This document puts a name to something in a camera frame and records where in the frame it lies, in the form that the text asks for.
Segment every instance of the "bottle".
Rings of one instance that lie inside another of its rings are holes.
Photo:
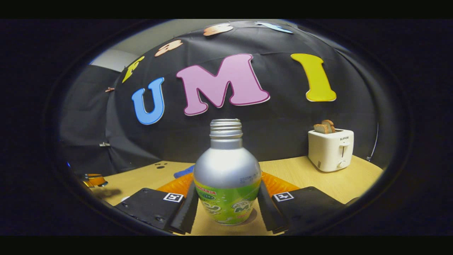
[[[195,163],[195,187],[206,211],[222,225],[246,221],[261,183],[257,159],[242,147],[239,119],[211,121],[211,147]]]

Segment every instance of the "white toaster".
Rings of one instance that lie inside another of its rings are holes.
[[[308,158],[323,172],[343,169],[351,163],[354,132],[335,129],[335,133],[308,132]]]

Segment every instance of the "toast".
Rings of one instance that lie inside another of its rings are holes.
[[[321,122],[322,125],[326,125],[329,133],[335,133],[335,127],[333,126],[333,122],[326,119]]]
[[[322,133],[322,134],[328,134],[329,133],[329,129],[328,129],[327,125],[316,124],[316,125],[313,125],[313,128],[318,133]]]

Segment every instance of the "wooden table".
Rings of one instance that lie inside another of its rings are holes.
[[[121,199],[142,188],[157,189],[174,180],[173,174],[194,163],[161,161],[124,173],[105,177],[109,184],[92,188],[95,196],[115,206]],[[379,178],[382,169],[366,160],[352,156],[351,164],[336,172],[321,172],[307,156],[260,162],[263,172],[272,174],[304,188],[314,186],[343,204],[361,196]],[[222,226],[209,218],[200,201],[192,227],[186,235],[274,235],[267,231],[261,217],[258,201],[250,218],[236,226]]]

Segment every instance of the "letter u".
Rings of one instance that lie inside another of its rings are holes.
[[[142,123],[143,125],[151,125],[158,122],[164,114],[165,104],[164,97],[162,95],[163,82],[164,78],[161,77],[152,81],[148,85],[148,88],[153,93],[154,100],[154,109],[150,113],[146,111],[145,104],[143,102],[143,94],[145,93],[145,89],[141,88],[132,95],[135,114],[137,115],[137,119],[139,120],[139,122]]]

